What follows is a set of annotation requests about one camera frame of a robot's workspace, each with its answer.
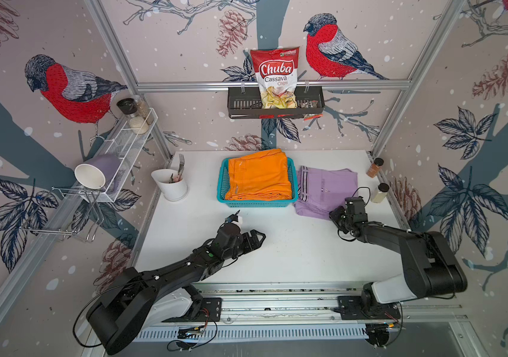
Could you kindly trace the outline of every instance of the white tabletop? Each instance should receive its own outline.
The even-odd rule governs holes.
[[[136,262],[139,271],[157,269],[187,257],[205,240],[215,238],[223,220],[238,209],[216,199],[222,160],[246,155],[234,151],[185,151],[184,177],[190,191],[179,202],[164,196],[158,201],[143,248]],[[359,186],[372,191],[379,184],[365,172],[370,161],[364,150],[286,151],[296,169],[301,165],[358,173]],[[172,168],[179,167],[175,155]],[[367,197],[367,190],[360,192]],[[369,220],[398,227],[389,203],[369,203]],[[264,245],[241,256],[232,267],[210,276],[208,283],[309,283],[379,281],[403,271],[399,254],[337,236],[333,222],[296,214],[285,208],[240,208],[242,232],[255,229],[267,236]]]

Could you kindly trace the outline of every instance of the bullfinch illustration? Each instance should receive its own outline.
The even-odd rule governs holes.
[[[306,58],[311,68],[323,77],[343,79],[348,74],[367,73],[387,79],[367,63],[355,43],[345,37],[332,14],[318,14],[304,27],[308,33]]]
[[[72,70],[43,54],[35,55],[26,63],[25,75],[30,89],[39,89],[65,118],[76,123],[95,124],[95,137],[90,141],[102,138],[97,133],[99,119],[110,111],[113,97],[127,89],[91,72]]]

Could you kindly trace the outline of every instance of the wall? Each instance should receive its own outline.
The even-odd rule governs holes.
[[[383,151],[413,228],[440,231],[491,356],[508,355],[508,2],[465,8]]]
[[[38,54],[86,72],[58,76],[45,57],[26,70]],[[108,111],[118,114],[115,101],[128,95],[121,84],[83,2],[0,0],[0,285],[35,243],[35,235],[18,229],[22,221],[46,223],[61,198],[48,196],[35,211],[39,201],[52,186],[71,186],[73,168],[95,154],[115,125]],[[107,223],[95,242],[55,244],[0,328],[0,356],[78,353],[68,320],[125,267],[155,189],[147,178],[162,165],[149,142],[118,200],[102,204]],[[91,226],[85,208],[76,211],[72,227]]]
[[[121,0],[104,2],[104,6],[138,82],[219,82],[253,79],[250,49],[297,46],[300,79],[320,78],[318,71],[330,63],[308,63],[304,26],[322,13],[336,18],[339,30],[376,73],[407,78],[446,3],[394,0],[357,6],[339,0]],[[344,77],[375,78],[367,73]],[[226,92],[147,98],[163,110],[164,131],[192,142],[181,145],[179,141],[179,146],[172,146],[177,151],[242,148],[248,143],[289,150],[369,150],[398,94],[395,90],[326,92],[322,118],[280,119],[277,125],[268,120],[229,120],[224,115]]]

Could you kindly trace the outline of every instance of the teal basket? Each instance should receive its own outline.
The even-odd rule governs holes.
[[[290,203],[297,201],[297,177],[296,168],[293,165],[293,160],[288,158],[288,181],[292,184],[292,199],[279,199],[276,201],[228,201],[224,198],[230,189],[230,177],[228,175],[228,160],[226,158],[222,161],[220,167],[219,184],[216,198],[219,202],[226,203],[229,207],[286,207]]]

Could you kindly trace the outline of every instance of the folded purple clothing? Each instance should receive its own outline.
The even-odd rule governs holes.
[[[329,219],[329,212],[341,206],[358,188],[358,174],[349,168],[327,171],[302,166],[297,172],[299,199],[293,204],[296,213]]]

